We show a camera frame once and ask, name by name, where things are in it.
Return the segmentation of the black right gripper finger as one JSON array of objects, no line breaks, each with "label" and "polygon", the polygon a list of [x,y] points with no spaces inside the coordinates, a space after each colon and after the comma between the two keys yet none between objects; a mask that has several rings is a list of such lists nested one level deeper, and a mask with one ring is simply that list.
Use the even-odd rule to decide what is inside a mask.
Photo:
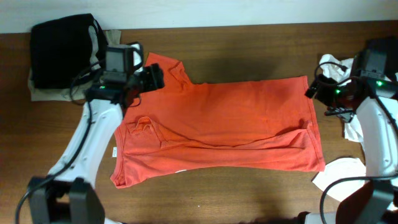
[{"label": "black right gripper finger", "polygon": [[305,96],[307,98],[313,98],[314,95],[317,93],[319,88],[319,84],[316,80],[314,80],[311,85],[309,86],[309,88],[307,89],[307,91],[305,92]]},{"label": "black right gripper finger", "polygon": [[344,108],[332,108],[328,107],[324,112],[325,116],[336,116],[344,123],[350,123],[354,118],[354,111]]}]

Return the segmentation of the orange FRAM t-shirt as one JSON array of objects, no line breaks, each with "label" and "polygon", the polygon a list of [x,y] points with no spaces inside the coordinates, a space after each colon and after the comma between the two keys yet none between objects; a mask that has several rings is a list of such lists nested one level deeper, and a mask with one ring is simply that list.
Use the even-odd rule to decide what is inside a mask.
[{"label": "orange FRAM t-shirt", "polygon": [[165,86],[143,93],[115,131],[115,187],[207,167],[325,168],[306,77],[194,84],[179,60],[151,53],[147,63]]}]

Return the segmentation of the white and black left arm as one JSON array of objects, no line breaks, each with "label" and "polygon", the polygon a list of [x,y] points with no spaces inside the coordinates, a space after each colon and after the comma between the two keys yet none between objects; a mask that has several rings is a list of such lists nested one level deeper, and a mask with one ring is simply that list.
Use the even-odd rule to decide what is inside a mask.
[{"label": "white and black left arm", "polygon": [[163,87],[156,63],[133,74],[100,73],[86,91],[81,120],[62,157],[46,177],[33,177],[28,184],[33,223],[112,223],[95,192],[99,165],[124,118],[126,98]]}]

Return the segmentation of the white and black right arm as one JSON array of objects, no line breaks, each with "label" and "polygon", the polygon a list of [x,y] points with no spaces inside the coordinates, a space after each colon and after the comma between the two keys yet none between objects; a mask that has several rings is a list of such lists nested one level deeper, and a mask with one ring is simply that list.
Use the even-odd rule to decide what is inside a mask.
[{"label": "white and black right arm", "polygon": [[320,83],[336,105],[354,111],[363,130],[366,159],[364,185],[326,213],[326,193],[318,213],[302,213],[302,223],[397,223],[397,84],[374,78]]}]

